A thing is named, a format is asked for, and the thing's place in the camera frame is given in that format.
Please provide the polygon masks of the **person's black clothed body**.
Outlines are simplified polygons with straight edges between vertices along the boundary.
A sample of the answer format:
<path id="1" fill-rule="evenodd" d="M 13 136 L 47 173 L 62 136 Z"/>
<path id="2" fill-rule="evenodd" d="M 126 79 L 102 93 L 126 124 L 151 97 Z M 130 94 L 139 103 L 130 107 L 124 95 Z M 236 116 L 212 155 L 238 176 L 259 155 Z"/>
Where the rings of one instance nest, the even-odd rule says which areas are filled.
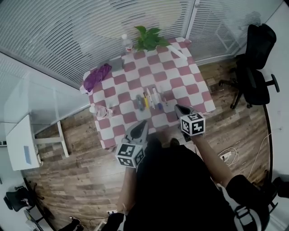
<path id="1" fill-rule="evenodd" d="M 215 183 L 198 153 L 172 139 L 151 139 L 136 169 L 135 204 L 109 216 L 103 231 L 265 231 L 261 191 L 243 175 Z"/>

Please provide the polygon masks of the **person's right forearm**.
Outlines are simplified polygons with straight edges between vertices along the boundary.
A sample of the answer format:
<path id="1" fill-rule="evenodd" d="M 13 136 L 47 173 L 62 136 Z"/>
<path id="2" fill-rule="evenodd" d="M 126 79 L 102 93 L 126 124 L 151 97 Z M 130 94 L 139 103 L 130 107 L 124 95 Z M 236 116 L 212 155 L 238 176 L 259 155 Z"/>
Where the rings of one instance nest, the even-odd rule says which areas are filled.
<path id="1" fill-rule="evenodd" d="M 220 159 L 202 135 L 192 136 L 191 140 L 199 150 L 203 162 L 208 168 L 214 182 L 221 184 L 223 187 L 227 187 L 233 178 L 233 174 L 228 165 Z"/>

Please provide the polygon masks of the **cream white pen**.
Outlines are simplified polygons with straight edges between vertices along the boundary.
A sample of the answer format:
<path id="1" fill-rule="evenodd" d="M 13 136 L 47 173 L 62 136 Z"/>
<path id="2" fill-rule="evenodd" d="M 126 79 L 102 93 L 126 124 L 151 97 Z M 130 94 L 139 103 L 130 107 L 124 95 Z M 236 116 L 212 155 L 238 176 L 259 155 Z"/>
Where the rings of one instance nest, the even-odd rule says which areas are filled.
<path id="1" fill-rule="evenodd" d="M 149 96 L 149 102 L 150 102 L 151 107 L 152 107 L 153 109 L 155 109 L 155 104 L 154 104 L 154 101 L 153 101 L 153 99 L 152 99 L 152 95 L 151 95 L 151 93 L 150 93 L 149 88 L 147 88 L 147 94 L 148 94 L 148 96 Z"/>

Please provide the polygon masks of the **clear plastic pen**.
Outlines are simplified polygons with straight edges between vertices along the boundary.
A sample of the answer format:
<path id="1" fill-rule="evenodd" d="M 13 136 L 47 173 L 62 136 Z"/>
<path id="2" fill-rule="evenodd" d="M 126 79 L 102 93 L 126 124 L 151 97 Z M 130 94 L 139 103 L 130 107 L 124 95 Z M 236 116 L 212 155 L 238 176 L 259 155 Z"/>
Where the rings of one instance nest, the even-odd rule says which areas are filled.
<path id="1" fill-rule="evenodd" d="M 162 86 L 160 86 L 160 93 L 161 93 L 163 102 L 165 103 L 166 106 L 168 106 L 168 102 L 167 102 L 167 99 L 165 97 L 165 94 L 164 94 Z"/>

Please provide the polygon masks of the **grey pad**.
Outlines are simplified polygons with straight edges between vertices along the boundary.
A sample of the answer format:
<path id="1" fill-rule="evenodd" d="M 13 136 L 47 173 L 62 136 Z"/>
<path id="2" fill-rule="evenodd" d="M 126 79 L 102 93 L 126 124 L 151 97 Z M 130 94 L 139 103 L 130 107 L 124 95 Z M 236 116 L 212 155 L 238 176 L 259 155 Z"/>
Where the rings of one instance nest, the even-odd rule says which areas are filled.
<path id="1" fill-rule="evenodd" d="M 109 61 L 109 65 L 112 67 L 112 69 L 111 69 L 112 72 L 122 70 L 123 69 L 123 60 L 122 60 L 121 56 L 114 58 L 114 59 L 111 59 Z"/>

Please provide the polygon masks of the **white paper strip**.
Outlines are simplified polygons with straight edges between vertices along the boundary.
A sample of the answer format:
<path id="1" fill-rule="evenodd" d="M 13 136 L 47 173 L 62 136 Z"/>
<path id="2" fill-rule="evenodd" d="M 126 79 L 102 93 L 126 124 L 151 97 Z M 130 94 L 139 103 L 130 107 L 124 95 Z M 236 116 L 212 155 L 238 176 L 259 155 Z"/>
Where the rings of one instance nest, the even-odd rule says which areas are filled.
<path id="1" fill-rule="evenodd" d="M 178 57 L 187 60 L 187 57 L 181 53 L 179 50 L 177 50 L 175 47 L 173 46 L 168 46 L 168 48 L 171 50 L 171 52 L 173 52 L 174 54 L 176 54 Z"/>

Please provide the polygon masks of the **purple cloth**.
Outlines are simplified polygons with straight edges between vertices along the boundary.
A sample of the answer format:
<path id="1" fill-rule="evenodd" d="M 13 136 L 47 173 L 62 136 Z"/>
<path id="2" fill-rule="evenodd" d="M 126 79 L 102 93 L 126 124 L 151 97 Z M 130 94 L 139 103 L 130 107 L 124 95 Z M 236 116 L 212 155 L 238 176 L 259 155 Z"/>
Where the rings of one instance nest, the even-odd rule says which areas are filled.
<path id="1" fill-rule="evenodd" d="M 104 80 L 104 78 L 109 74 L 111 69 L 112 69 L 112 66 L 110 66 L 108 63 L 105 63 L 99 68 L 95 69 L 84 80 L 84 84 L 83 84 L 84 89 L 87 92 L 91 92 L 95 85 L 97 85 L 98 83 Z"/>

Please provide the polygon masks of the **small black office chair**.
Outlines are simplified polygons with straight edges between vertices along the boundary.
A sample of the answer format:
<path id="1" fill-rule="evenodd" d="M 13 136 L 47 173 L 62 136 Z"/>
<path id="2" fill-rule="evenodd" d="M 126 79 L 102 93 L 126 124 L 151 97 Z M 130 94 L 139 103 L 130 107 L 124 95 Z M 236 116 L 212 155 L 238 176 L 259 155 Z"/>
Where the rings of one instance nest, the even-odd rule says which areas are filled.
<path id="1" fill-rule="evenodd" d="M 35 203 L 28 191 L 24 186 L 15 187 L 14 192 L 6 192 L 4 197 L 8 209 L 18 212 L 24 207 L 34 207 Z"/>

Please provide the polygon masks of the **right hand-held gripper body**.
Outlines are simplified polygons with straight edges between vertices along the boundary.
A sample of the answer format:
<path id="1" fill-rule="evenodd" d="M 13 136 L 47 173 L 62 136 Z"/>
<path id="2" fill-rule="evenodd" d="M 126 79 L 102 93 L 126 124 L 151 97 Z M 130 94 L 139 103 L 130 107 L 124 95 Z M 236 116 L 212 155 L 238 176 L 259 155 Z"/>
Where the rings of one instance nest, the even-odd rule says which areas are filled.
<path id="1" fill-rule="evenodd" d="M 205 117 L 200 112 L 180 114 L 180 129 L 185 140 L 205 132 Z"/>

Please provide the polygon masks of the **blue paper sheet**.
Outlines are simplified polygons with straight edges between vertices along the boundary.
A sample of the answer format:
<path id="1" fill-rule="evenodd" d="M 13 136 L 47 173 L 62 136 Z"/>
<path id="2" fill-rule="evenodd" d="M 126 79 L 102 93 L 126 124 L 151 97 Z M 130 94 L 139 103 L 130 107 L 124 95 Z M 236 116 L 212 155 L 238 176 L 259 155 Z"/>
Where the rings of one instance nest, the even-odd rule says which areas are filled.
<path id="1" fill-rule="evenodd" d="M 24 146 L 23 148 L 24 148 L 24 155 L 25 155 L 26 163 L 28 163 L 29 165 L 31 165 L 32 162 L 31 162 L 31 156 L 30 156 L 29 146 Z"/>

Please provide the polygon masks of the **pink white checkered table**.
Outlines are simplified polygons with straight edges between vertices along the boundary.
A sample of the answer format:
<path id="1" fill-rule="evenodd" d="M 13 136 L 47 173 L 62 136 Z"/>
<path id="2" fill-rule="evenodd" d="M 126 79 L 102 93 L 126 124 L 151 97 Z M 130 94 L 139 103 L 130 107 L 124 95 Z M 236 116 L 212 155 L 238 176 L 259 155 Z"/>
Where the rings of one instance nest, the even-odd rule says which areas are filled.
<path id="1" fill-rule="evenodd" d="M 98 83 L 91 92 L 91 106 L 101 105 L 112 109 L 111 118 L 95 118 L 96 129 L 102 148 L 118 145 L 125 131 L 134 123 L 147 120 L 149 133 L 172 127 L 177 124 L 174 111 L 176 104 L 191 106 L 201 113 L 209 113 L 215 109 L 209 89 L 187 48 L 187 40 L 182 37 L 170 39 L 173 47 L 183 53 L 187 60 L 178 57 L 166 47 L 154 51 L 139 51 L 122 57 L 123 69 L 110 72 L 102 82 Z M 162 100 L 162 86 L 168 106 Z M 153 109 L 140 111 L 136 96 L 149 88 L 155 104 Z M 160 111 L 154 97 L 156 88 L 158 97 L 163 105 Z"/>

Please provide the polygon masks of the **white marker with blue cap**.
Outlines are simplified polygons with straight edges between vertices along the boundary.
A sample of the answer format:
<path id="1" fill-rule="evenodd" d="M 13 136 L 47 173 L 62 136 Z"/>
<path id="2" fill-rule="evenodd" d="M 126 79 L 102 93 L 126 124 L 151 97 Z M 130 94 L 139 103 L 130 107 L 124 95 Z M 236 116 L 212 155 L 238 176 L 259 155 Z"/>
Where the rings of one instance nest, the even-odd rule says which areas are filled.
<path id="1" fill-rule="evenodd" d="M 158 109 L 161 111 L 163 109 L 163 105 L 160 102 L 160 99 L 158 97 L 158 92 L 157 92 L 156 88 L 153 88 L 153 93 L 154 93 L 155 100 L 157 102 Z"/>

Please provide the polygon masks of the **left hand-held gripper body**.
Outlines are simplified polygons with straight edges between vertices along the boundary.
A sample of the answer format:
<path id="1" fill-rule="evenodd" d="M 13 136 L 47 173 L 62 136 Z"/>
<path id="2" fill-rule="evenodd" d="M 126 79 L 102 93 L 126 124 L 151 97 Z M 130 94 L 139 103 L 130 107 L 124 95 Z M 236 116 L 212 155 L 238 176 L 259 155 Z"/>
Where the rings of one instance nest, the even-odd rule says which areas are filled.
<path id="1" fill-rule="evenodd" d="M 116 159 L 120 165 L 137 168 L 145 157 L 145 140 L 122 139 L 116 149 Z"/>

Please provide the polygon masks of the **person's left forearm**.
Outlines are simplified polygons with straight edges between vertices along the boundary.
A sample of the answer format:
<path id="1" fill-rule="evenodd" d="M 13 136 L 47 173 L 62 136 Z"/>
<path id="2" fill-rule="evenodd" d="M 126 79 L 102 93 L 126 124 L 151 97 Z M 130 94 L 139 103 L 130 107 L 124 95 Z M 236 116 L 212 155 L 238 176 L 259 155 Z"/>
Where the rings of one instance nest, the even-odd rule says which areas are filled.
<path id="1" fill-rule="evenodd" d="M 117 211 L 119 213 L 129 212 L 133 208 L 135 204 L 136 181 L 136 169 L 127 167 L 117 203 Z"/>

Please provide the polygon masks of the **clear water bottle red label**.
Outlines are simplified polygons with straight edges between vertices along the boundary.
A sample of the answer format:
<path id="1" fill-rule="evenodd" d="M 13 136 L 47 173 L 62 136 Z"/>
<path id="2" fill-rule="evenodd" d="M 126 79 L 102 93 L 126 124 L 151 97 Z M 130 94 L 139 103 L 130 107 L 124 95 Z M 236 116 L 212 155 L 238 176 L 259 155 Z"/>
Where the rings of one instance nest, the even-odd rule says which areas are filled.
<path id="1" fill-rule="evenodd" d="M 122 44 L 125 48 L 126 52 L 132 52 L 133 51 L 133 42 L 132 40 L 128 37 L 127 34 L 122 34 Z"/>
<path id="2" fill-rule="evenodd" d="M 113 111 L 109 108 L 100 105 L 90 106 L 89 111 L 95 116 L 100 118 L 110 118 L 113 115 Z"/>

